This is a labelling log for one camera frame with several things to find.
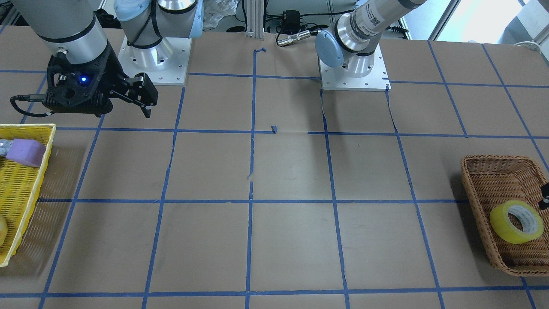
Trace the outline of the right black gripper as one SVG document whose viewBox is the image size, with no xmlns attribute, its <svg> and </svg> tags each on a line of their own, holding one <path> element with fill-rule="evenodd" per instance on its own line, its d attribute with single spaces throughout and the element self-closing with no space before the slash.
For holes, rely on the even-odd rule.
<svg viewBox="0 0 549 309">
<path fill-rule="evenodd" d="M 146 73 L 128 77 L 110 43 L 95 59 L 72 64 L 59 47 L 49 59 L 43 106 L 51 113 L 94 114 L 112 111 L 112 98 L 136 105 L 146 118 L 157 105 L 158 91 Z"/>
</svg>

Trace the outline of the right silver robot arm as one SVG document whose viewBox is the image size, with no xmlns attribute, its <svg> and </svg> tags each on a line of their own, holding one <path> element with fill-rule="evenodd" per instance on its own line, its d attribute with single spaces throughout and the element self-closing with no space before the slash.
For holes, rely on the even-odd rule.
<svg viewBox="0 0 549 309">
<path fill-rule="evenodd" d="M 88 0 L 14 0 L 15 8 L 51 56 L 45 94 L 15 95 L 18 113 L 45 118 L 56 113 L 112 111 L 112 99 L 135 104 L 146 118 L 158 102 L 149 72 L 178 65 L 170 38 L 194 39 L 203 30 L 202 0 L 116 0 L 129 58 L 138 72 L 128 76 Z"/>
</svg>

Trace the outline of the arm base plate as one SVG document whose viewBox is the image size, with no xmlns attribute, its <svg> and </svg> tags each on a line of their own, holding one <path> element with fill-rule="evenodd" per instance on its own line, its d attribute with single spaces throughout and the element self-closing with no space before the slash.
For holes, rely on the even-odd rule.
<svg viewBox="0 0 549 309">
<path fill-rule="evenodd" d="M 353 55 L 338 67 L 329 67 L 321 59 L 318 66 L 323 90 L 384 92 L 391 89 L 380 45 L 371 55 Z"/>
<path fill-rule="evenodd" d="M 164 38 L 155 47 L 139 49 L 128 46 L 125 38 L 118 61 L 130 77 L 146 73 L 155 85 L 185 86 L 192 43 L 189 38 Z"/>
</svg>

